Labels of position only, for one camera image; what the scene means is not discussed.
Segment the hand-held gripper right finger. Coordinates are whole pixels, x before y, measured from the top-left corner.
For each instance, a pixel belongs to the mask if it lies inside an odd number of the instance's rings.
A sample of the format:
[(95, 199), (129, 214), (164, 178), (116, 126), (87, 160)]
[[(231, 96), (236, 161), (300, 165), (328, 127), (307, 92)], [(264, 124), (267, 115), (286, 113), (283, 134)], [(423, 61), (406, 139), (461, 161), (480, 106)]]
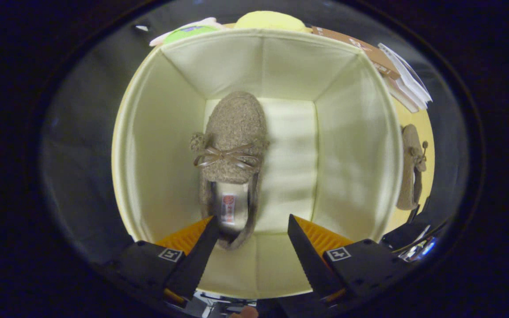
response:
[(408, 262), (371, 239), (358, 242), (309, 220), (289, 216), (289, 239), (320, 298), (369, 298), (402, 279)]

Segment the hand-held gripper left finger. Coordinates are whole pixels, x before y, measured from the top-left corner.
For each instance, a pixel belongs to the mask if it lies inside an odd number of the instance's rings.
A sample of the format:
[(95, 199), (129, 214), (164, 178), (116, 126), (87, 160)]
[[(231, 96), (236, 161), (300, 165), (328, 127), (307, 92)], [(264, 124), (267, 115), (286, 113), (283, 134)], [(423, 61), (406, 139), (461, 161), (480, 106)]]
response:
[(154, 305), (186, 305), (220, 236), (210, 216), (158, 243), (139, 240), (104, 265), (104, 275), (130, 294)]

